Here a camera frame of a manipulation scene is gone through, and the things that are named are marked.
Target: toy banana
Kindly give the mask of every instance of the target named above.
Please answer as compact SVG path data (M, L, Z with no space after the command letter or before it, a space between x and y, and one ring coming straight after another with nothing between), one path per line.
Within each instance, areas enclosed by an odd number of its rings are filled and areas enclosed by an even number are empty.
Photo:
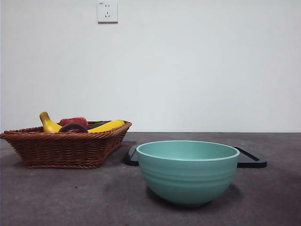
M122 126L123 124L125 124L123 120L110 121L110 122L107 122L106 124L104 124L102 126L98 126L96 128L89 129L88 133L96 133L96 132L107 131L107 130L113 129L115 127L118 127L118 126Z
M47 112L41 112L40 119L43 124L44 132L46 133L55 133L58 132L61 126L53 121L51 121Z

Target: wicker basket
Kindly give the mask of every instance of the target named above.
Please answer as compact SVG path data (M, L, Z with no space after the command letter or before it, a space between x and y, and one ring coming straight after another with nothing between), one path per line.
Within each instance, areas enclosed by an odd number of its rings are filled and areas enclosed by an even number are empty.
M89 121L91 127L100 121ZM45 133L43 127L1 133L28 168L92 169L121 145L132 123L98 133Z

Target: bowl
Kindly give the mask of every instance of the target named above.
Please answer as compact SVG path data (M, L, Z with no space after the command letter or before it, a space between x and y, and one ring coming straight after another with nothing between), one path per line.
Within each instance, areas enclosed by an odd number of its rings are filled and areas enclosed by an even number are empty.
M183 206L203 205L221 196L235 176L239 156L234 147L191 140L145 143L137 152L148 187Z

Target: toy fruit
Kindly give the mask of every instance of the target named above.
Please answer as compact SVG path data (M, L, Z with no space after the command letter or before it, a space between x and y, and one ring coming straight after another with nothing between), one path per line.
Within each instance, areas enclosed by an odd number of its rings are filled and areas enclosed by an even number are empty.
M102 125L104 125L106 123L108 123L108 121L97 122L97 123L93 124L93 126L91 126L91 129L94 129L96 127L102 126Z
M70 132L70 133L88 133L86 127L79 123L70 122L64 126L62 126L59 132Z
M89 129L88 133L96 133L96 132L103 132L103 131L107 131L107 130L111 130L113 128L116 128L118 126L122 126L124 124L123 120L114 120L114 121L110 121L102 126L98 126L94 129Z
M60 125L51 121L47 112L41 112L40 119L43 124L44 132L46 132L46 133L55 133L55 132L58 132L61 128Z
M86 118L84 118L84 117L75 117L75 118L71 118L71 119L62 119L62 120L60 120L59 125L64 126L64 125L66 125L68 123L71 123L71 122L78 123L78 124L83 125L84 127L86 127L86 129L89 129L88 122L87 122Z

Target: purple fruit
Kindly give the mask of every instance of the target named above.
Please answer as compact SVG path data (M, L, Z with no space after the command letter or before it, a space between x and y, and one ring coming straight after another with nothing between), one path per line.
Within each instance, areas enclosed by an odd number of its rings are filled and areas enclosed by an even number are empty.
M88 130L83 125L75 122L68 123L62 126L59 132L70 132L70 133L88 133Z

